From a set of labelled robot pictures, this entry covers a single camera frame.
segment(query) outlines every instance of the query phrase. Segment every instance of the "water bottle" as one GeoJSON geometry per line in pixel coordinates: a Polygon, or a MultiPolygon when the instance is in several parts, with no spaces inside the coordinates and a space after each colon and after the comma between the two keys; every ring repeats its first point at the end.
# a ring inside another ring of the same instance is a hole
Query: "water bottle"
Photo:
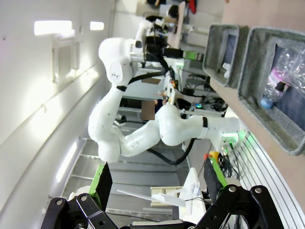
{"type": "Polygon", "coordinates": [[[287,88],[288,85],[283,82],[280,71],[277,68],[273,68],[268,76],[268,83],[264,90],[261,105],[266,109],[270,109],[273,103],[283,97],[287,88]]]}
{"type": "Polygon", "coordinates": [[[268,76],[268,82],[264,90],[261,105],[270,109],[273,103],[280,100],[289,87],[285,82],[292,67],[295,51],[289,48],[283,49],[278,61],[268,76]]]}

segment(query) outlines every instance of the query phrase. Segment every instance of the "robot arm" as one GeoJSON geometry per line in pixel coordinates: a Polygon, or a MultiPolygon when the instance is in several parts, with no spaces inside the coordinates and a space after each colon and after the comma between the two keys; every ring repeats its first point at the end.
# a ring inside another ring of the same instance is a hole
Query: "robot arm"
{"type": "Polygon", "coordinates": [[[160,55],[151,55],[156,49],[154,42],[146,43],[145,34],[152,26],[144,21],[136,35],[136,39],[109,38],[99,47],[99,57],[103,61],[107,78],[112,83],[110,91],[96,105],[89,117],[88,132],[92,140],[98,143],[99,157],[103,161],[115,162],[119,155],[134,156],[157,144],[160,139],[169,146],[176,146],[190,138],[208,138],[220,140],[223,132],[238,130],[236,118],[211,118],[193,115],[182,119],[178,109],[171,104],[164,105],[156,114],[156,120],[151,120],[128,136],[124,136],[114,125],[115,117],[128,83],[135,76],[138,62],[160,55]]]}

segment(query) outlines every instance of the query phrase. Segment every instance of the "fluorescent light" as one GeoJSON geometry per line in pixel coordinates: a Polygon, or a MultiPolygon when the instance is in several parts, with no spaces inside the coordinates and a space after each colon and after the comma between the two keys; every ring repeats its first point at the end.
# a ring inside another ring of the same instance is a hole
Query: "fluorescent light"
{"type": "Polygon", "coordinates": [[[103,30],[104,23],[99,21],[91,21],[90,22],[90,29],[91,30],[103,30]]]}
{"type": "Polygon", "coordinates": [[[88,76],[91,77],[92,79],[95,79],[95,78],[97,78],[97,77],[99,76],[99,74],[98,74],[96,71],[94,71],[93,69],[89,69],[89,70],[87,71],[87,74],[88,74],[88,76]]]}
{"type": "Polygon", "coordinates": [[[34,23],[34,34],[36,36],[50,33],[67,33],[71,30],[71,21],[36,21],[34,23]]]}
{"type": "Polygon", "coordinates": [[[57,175],[56,175],[56,179],[57,179],[58,183],[61,181],[61,178],[62,178],[63,174],[65,173],[65,171],[66,171],[66,169],[67,169],[67,167],[68,167],[76,149],[77,149],[76,142],[74,142],[73,145],[71,146],[68,154],[66,155],[66,158],[63,161],[57,175]]]}

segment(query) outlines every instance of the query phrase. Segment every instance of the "bottle cap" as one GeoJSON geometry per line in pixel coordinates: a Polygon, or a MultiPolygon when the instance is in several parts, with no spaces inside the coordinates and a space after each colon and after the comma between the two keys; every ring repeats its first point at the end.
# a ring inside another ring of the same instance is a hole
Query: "bottle cap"
{"type": "Polygon", "coordinates": [[[263,97],[261,100],[261,105],[265,109],[270,109],[273,106],[273,103],[268,98],[263,97]]]}

